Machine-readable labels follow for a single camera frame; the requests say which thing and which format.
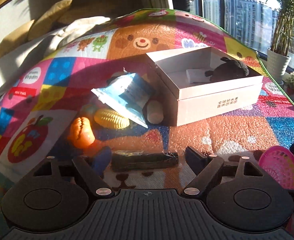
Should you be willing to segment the pink plastic basket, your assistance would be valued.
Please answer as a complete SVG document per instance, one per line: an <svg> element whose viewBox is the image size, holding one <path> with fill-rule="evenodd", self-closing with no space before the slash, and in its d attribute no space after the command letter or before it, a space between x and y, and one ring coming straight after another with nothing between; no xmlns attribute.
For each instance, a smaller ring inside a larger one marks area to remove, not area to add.
<svg viewBox="0 0 294 240"><path fill-rule="evenodd" d="M282 146L267 149L259 159L262 167L283 188L294 190L294 155Z"/></svg>

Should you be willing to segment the blue white wipes packet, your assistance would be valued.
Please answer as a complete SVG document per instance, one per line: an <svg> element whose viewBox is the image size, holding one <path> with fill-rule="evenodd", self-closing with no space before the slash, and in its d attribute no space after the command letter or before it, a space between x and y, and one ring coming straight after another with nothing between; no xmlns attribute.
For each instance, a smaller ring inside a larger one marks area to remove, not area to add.
<svg viewBox="0 0 294 240"><path fill-rule="evenodd" d="M155 90L137 73L116 77L108 86L94 88L91 92L120 115L147 128L143 108Z"/></svg>

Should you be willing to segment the black rectangular bar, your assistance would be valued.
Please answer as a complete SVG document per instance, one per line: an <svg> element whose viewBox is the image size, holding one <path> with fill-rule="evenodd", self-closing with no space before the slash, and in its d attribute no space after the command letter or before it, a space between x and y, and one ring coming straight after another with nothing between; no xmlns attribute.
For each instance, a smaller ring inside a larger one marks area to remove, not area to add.
<svg viewBox="0 0 294 240"><path fill-rule="evenodd" d="M114 172L154 170L175 167L179 163L177 152L145 153L144 151L115 151L112 153L111 169Z"/></svg>

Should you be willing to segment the orange toy bread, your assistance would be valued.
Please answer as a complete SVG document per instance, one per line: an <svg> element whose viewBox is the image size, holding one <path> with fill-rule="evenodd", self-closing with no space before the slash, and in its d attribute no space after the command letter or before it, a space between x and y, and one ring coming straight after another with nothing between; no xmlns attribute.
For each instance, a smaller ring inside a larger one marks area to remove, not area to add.
<svg viewBox="0 0 294 240"><path fill-rule="evenodd" d="M67 139L79 149L86 149L90 147L94 141L95 136L91 128L90 120L86 117L76 118L69 130Z"/></svg>

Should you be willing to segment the yellow toy corn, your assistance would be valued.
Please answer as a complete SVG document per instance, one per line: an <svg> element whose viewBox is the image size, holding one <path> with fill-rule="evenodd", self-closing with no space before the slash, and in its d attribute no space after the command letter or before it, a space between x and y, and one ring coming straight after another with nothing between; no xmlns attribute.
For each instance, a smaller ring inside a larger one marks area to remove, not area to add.
<svg viewBox="0 0 294 240"><path fill-rule="evenodd" d="M130 120L113 109L97 110L94 114L94 120L100 126L108 129L125 129L130 126Z"/></svg>

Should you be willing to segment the white cardboard box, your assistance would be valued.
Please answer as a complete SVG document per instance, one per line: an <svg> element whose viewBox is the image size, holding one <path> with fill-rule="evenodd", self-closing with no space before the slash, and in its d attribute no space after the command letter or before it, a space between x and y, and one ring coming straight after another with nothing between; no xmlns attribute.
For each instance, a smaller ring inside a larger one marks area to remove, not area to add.
<svg viewBox="0 0 294 240"><path fill-rule="evenodd" d="M252 68L247 77L222 82L210 82L204 75L223 64L222 57L236 60L213 47L146 54L148 80L163 106L163 124L182 126L257 102L263 76Z"/></svg>

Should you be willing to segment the colourful cartoon play mat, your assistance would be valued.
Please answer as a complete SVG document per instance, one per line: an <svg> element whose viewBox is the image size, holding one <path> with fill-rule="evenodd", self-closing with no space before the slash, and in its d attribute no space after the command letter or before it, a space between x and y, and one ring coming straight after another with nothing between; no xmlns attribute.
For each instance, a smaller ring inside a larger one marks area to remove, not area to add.
<svg viewBox="0 0 294 240"><path fill-rule="evenodd" d="M94 28L0 99L0 239L294 239L294 102L199 16Z"/></svg>

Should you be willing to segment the dark plush bear toy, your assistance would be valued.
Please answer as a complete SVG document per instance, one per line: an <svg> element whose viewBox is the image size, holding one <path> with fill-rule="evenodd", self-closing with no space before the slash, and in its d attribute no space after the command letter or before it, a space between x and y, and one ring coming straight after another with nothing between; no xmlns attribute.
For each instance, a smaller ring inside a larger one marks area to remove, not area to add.
<svg viewBox="0 0 294 240"><path fill-rule="evenodd" d="M240 79L249 75L249 69L242 61L231 60L227 57L222 57L220 60L224 63L204 73L206 77L210 77L210 82Z"/></svg>

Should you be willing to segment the white ribbed plant pot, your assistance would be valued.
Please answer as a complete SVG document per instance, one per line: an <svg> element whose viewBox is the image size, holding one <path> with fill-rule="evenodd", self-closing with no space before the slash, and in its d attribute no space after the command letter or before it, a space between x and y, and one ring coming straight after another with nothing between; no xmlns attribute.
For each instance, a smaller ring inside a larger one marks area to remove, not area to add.
<svg viewBox="0 0 294 240"><path fill-rule="evenodd" d="M276 52L273 52L268 48L267 50L267 70L272 78L278 83L282 84L282 78L286 72L286 69L290 63L290 56L283 56Z"/></svg>

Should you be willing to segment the white grey bed blanket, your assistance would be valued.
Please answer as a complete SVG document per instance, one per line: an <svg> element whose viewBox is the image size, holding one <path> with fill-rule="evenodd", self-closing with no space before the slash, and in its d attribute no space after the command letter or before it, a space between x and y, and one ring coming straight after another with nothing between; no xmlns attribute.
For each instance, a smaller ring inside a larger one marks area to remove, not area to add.
<svg viewBox="0 0 294 240"><path fill-rule="evenodd" d="M0 96L22 75L46 56L55 52L58 48L66 45L95 25L109 21L109 17L94 16L80 18L71 24L51 31L32 41L27 41L27 34L19 37L19 42L4 40L1 42L3 49L0 50Z"/></svg>

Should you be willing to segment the yellow pillow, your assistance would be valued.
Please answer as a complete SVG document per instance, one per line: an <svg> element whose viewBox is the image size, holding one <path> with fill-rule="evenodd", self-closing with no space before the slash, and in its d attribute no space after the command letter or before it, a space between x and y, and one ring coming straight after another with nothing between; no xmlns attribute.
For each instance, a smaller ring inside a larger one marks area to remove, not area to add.
<svg viewBox="0 0 294 240"><path fill-rule="evenodd" d="M53 24L71 7L72 0L61 0L48 9L29 29L27 40L31 41L48 33Z"/></svg>
<svg viewBox="0 0 294 240"><path fill-rule="evenodd" d="M3 38L0 42L0 58L27 42L33 24L34 20L26 22Z"/></svg>

